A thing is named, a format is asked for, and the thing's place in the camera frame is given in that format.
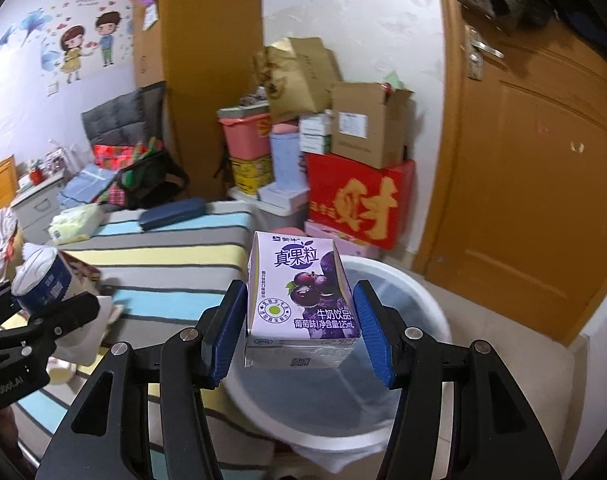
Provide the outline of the white blue milk carton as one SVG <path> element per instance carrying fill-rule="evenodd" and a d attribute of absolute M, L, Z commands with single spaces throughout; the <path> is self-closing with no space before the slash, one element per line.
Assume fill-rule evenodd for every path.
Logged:
<path fill-rule="evenodd" d="M 62 253 L 55 247 L 26 243 L 24 262 L 17 268 L 11 292 L 30 315 L 45 314 L 56 304 L 86 291 Z M 98 316 L 56 342 L 54 356 L 77 365 L 91 365 L 98 354 L 112 306 L 96 298 Z"/>

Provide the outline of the purple grape milk carton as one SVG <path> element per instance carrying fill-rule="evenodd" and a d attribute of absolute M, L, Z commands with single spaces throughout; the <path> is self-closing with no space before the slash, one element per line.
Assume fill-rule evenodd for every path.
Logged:
<path fill-rule="evenodd" d="M 348 358 L 361 328 L 332 240 L 257 231 L 247 278 L 247 367 L 314 370 Z"/>

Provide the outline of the bed with floral quilt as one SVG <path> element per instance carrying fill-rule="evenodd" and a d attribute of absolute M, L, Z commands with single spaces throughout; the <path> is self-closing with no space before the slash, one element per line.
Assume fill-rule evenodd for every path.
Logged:
<path fill-rule="evenodd" d="M 17 190 L 15 159 L 11 155 L 0 162 L 0 283 L 12 281 L 24 261 L 23 231 L 11 208 Z"/>

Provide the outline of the grey nightstand drawers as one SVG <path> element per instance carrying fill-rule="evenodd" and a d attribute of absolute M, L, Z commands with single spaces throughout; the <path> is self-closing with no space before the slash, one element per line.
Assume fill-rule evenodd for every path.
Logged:
<path fill-rule="evenodd" d="M 64 184 L 64 171 L 59 171 L 37 186 L 18 194 L 12 201 L 11 209 L 28 242 L 41 245 L 49 243 L 49 226 L 61 211 L 57 196 Z"/>

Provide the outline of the striped tablecloth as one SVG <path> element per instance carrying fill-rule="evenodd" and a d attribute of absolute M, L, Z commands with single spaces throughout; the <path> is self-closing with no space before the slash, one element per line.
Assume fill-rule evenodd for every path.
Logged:
<path fill-rule="evenodd" d="M 220 304 L 230 281 L 245 278 L 255 218 L 241 202 L 207 205 L 204 216 L 144 232 L 142 210 L 109 214 L 84 242 L 64 252 L 101 273 L 116 304 L 125 308 L 107 336 L 107 346 L 127 341 L 133 348 L 161 344 Z M 67 385 L 46 386 L 13 406 L 19 445 L 36 463 L 90 378 L 107 347 L 90 365 L 81 365 Z M 265 479 L 273 458 L 273 439 L 261 434 L 223 386 L 202 394 L 212 442 L 224 479 Z M 155 479 L 168 479 L 157 384 L 148 387 L 148 423 Z"/>

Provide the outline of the folded blue cloth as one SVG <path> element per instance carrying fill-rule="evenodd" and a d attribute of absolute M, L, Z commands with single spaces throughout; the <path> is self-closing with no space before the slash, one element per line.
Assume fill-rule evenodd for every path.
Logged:
<path fill-rule="evenodd" d="M 61 210 L 93 203 L 113 183 L 117 172 L 94 164 L 84 166 L 57 193 Z"/>

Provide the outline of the dark blue glasses case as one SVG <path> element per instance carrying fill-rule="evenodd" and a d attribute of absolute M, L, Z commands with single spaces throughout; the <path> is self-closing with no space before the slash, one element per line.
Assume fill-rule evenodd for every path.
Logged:
<path fill-rule="evenodd" d="M 198 197 L 185 198 L 145 210 L 138 219 L 138 225 L 143 231 L 151 231 L 162 226 L 200 218 L 204 214 L 207 214 L 206 200 Z"/>

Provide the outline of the red plaid cloth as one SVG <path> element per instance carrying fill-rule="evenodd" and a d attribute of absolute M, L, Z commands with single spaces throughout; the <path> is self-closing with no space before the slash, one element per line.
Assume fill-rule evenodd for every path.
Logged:
<path fill-rule="evenodd" d="M 94 162 L 98 168 L 118 172 L 125 169 L 138 160 L 145 157 L 148 153 L 159 152 L 164 147 L 162 140 L 151 138 L 147 143 L 138 142 L 134 146 L 111 146 L 104 144 L 96 144 L 93 147 Z M 127 206 L 127 195 L 124 190 L 118 186 L 121 181 L 124 185 L 131 186 L 134 184 L 134 176 L 131 171 L 128 171 L 125 177 L 110 183 L 96 199 L 97 204 L 110 204 L 125 208 Z"/>

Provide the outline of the red gift box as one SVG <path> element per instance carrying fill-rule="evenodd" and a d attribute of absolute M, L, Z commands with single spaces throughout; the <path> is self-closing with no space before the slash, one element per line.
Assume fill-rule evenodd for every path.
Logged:
<path fill-rule="evenodd" d="M 305 156 L 309 219 L 390 250 L 409 220 L 415 162 L 375 169 L 335 154 Z"/>

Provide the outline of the yellow box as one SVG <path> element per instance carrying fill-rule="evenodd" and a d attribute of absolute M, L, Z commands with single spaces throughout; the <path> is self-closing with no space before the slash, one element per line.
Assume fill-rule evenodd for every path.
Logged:
<path fill-rule="evenodd" d="M 249 196 L 274 181 L 272 156 L 266 155 L 252 160 L 232 157 L 231 165 L 236 187 Z"/>

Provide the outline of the pink plastic bin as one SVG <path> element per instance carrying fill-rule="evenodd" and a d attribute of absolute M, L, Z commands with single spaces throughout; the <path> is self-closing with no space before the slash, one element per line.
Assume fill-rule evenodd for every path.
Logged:
<path fill-rule="evenodd" d="M 217 115 L 233 158 L 253 160 L 270 154 L 272 120 L 268 104 L 220 108 Z"/>

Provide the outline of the light blue container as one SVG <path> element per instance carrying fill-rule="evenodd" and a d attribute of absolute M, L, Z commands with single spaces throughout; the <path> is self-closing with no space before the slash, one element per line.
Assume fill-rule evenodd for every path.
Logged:
<path fill-rule="evenodd" d="M 298 132 L 270 134 L 271 155 L 276 186 L 284 191 L 308 188 L 305 157 Z"/>

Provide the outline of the brown cardboard box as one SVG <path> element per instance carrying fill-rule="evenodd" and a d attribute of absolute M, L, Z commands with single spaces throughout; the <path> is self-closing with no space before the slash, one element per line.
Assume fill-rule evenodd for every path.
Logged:
<path fill-rule="evenodd" d="M 332 90 L 332 153 L 375 169 L 403 162 L 413 92 L 387 82 L 340 82 Z"/>

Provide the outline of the brown paper bag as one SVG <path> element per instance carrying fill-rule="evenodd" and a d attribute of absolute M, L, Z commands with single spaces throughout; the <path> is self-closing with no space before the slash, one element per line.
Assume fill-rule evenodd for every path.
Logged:
<path fill-rule="evenodd" d="M 253 63 L 273 124 L 331 108 L 340 74 L 334 54 L 319 37 L 282 38 L 262 47 Z"/>

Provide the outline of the cartoon couple wall sticker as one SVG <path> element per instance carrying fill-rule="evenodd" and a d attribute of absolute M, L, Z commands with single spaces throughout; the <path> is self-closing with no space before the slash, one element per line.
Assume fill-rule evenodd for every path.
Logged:
<path fill-rule="evenodd" d="M 86 40 L 86 29 L 82 25 L 74 25 L 63 32 L 60 39 L 63 52 L 61 72 L 68 84 L 81 80 L 82 60 L 90 58 L 95 52 L 100 56 L 102 67 L 115 64 L 115 38 L 120 22 L 121 14 L 118 11 L 101 14 L 94 22 L 94 31 L 98 35 L 96 41 Z"/>

